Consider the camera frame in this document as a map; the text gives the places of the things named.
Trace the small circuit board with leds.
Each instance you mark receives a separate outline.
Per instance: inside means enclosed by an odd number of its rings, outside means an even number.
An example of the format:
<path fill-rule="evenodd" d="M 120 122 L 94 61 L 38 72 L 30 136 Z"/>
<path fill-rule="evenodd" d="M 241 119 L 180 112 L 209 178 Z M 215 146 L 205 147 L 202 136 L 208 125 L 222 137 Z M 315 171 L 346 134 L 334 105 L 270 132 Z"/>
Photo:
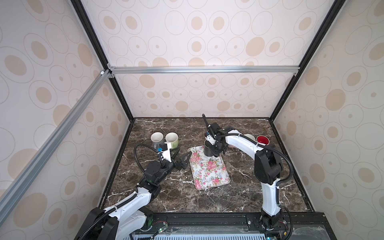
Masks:
<path fill-rule="evenodd" d="M 162 233 L 169 228 L 169 224 L 165 221 L 158 221 L 154 224 L 158 233 Z"/>

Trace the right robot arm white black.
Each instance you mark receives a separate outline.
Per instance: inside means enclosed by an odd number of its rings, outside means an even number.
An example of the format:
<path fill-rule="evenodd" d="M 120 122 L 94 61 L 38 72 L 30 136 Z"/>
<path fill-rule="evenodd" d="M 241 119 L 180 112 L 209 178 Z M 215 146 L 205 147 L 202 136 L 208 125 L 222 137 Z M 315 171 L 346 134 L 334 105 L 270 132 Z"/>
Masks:
<path fill-rule="evenodd" d="M 231 145 L 254 160 L 254 173 L 261 182 L 263 193 L 261 222 L 265 229 L 273 229 L 283 214 L 278 200 L 278 182 L 283 171 L 279 155 L 269 146 L 252 140 L 232 127 L 221 128 L 217 123 L 207 125 L 205 138 L 215 157 L 223 154 Z"/>

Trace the floral serving tray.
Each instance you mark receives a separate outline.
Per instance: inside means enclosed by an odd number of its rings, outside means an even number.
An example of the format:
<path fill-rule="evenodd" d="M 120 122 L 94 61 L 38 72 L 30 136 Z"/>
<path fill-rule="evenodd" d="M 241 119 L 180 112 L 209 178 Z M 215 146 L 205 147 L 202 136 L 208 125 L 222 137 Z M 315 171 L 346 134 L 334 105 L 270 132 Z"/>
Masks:
<path fill-rule="evenodd" d="M 192 152 L 190 167 L 197 190 L 206 190 L 230 183 L 229 173 L 221 156 L 207 157 L 204 154 L 203 146 L 192 147 L 188 151 Z"/>

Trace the grey mug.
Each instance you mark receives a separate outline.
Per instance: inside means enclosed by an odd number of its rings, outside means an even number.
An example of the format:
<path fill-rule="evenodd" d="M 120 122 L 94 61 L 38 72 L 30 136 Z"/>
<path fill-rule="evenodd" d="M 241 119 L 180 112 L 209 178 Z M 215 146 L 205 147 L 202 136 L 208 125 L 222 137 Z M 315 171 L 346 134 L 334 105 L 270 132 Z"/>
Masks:
<path fill-rule="evenodd" d="M 155 132 L 151 135 L 151 141 L 154 149 L 159 149 L 160 145 L 165 143 L 164 135 L 161 132 Z"/>

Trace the black mug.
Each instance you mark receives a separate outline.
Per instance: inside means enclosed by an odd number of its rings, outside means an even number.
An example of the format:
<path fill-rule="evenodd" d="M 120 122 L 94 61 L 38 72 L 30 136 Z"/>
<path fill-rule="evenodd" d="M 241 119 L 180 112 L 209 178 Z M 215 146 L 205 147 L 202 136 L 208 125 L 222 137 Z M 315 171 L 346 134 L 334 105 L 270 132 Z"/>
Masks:
<path fill-rule="evenodd" d="M 209 145 L 210 145 L 209 142 L 204 144 L 203 152 L 204 152 L 204 155 L 205 155 L 206 157 L 213 157 L 213 156 L 214 156 L 214 153 L 213 153 L 212 150 L 209 148 Z"/>

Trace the pink mug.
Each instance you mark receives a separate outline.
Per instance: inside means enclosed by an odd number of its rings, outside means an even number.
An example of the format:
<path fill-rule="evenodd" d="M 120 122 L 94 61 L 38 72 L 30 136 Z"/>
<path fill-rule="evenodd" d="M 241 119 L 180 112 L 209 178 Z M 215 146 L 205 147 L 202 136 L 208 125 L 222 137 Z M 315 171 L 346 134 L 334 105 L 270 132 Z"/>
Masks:
<path fill-rule="evenodd" d="M 237 147 L 233 146 L 233 145 L 226 145 L 225 147 L 226 149 L 236 149 Z"/>

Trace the light green mug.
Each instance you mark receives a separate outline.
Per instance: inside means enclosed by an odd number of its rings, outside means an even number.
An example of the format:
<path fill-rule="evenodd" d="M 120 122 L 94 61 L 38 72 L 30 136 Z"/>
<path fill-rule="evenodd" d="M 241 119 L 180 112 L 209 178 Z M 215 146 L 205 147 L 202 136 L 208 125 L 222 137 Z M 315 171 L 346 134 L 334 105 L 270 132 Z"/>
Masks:
<path fill-rule="evenodd" d="M 179 136 L 176 133 L 168 133 L 165 140 L 167 144 L 171 144 L 171 149 L 176 149 L 179 146 Z"/>

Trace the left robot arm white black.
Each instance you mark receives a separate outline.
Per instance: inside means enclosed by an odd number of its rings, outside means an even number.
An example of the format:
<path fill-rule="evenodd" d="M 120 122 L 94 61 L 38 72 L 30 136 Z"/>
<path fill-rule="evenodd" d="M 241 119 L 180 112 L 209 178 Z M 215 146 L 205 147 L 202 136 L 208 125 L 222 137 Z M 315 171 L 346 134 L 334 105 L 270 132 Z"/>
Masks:
<path fill-rule="evenodd" d="M 173 170 L 186 169 L 192 156 L 191 151 L 181 157 L 178 157 L 179 151 L 173 155 L 171 150 L 156 152 L 159 159 L 148 163 L 134 191 L 111 207 L 91 210 L 76 240 L 123 240 L 136 230 L 152 227 L 153 213 L 146 206 L 160 193 L 160 183 Z"/>

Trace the white mug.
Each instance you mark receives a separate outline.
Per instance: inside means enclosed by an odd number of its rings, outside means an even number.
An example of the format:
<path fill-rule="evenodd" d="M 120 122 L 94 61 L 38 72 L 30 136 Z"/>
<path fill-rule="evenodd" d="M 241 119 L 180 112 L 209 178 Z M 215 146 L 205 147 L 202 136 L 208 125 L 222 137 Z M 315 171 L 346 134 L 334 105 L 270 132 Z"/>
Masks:
<path fill-rule="evenodd" d="M 259 146 L 268 146 L 270 144 L 269 138 L 262 135 L 256 137 L 256 142 Z"/>

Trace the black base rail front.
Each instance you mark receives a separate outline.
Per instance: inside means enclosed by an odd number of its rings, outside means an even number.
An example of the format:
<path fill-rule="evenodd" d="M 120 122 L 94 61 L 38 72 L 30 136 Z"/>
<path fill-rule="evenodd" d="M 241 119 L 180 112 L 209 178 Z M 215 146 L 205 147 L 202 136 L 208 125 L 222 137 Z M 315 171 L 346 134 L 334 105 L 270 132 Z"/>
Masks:
<path fill-rule="evenodd" d="M 154 213 L 152 227 L 136 230 L 123 240 L 334 240 L 323 213 L 285 213 L 272 230 L 262 226 L 260 213 Z M 154 224 L 169 228 L 158 233 Z"/>

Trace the dark green mug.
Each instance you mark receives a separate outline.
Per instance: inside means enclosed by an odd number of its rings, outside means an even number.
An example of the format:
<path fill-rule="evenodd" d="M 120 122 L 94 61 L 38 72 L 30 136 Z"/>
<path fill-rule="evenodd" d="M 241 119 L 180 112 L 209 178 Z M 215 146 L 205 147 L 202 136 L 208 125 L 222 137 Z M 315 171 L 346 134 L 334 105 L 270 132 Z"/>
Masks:
<path fill-rule="evenodd" d="M 256 141 L 256 138 L 254 136 L 252 136 L 251 134 L 245 134 L 245 136 L 249 139 L 251 139 L 252 141 Z"/>

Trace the horizontal aluminium rail back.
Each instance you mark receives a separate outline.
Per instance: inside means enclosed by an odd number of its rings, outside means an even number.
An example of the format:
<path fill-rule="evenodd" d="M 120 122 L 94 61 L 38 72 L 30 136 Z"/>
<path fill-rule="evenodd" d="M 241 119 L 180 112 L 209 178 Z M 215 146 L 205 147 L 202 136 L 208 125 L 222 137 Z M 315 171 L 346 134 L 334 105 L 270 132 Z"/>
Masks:
<path fill-rule="evenodd" d="M 299 66 L 111 67 L 116 74 L 297 73 Z"/>

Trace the diagonal aluminium rail left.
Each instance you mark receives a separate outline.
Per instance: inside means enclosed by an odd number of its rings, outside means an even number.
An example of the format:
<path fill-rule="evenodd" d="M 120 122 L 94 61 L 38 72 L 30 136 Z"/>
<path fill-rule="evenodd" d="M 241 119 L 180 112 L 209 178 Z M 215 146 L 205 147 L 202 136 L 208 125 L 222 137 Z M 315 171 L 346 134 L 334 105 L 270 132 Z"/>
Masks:
<path fill-rule="evenodd" d="M 91 100 L 94 98 L 100 87 L 111 76 L 111 70 L 104 70 L 103 74 L 99 75 L 79 101 L 65 116 L 59 126 L 53 131 L 43 146 L 37 151 L 31 161 L 19 174 L 19 176 L 13 181 L 11 186 L 5 192 L 5 195 L 1 199 L 1 225 L 4 224 L 10 213 L 16 207 L 20 199 L 28 190 L 30 185 L 36 179 L 41 172 L 42 168 L 51 158 L 55 150 L 60 143 L 66 137 L 68 132 L 72 129 L 80 115 L 87 108 Z"/>

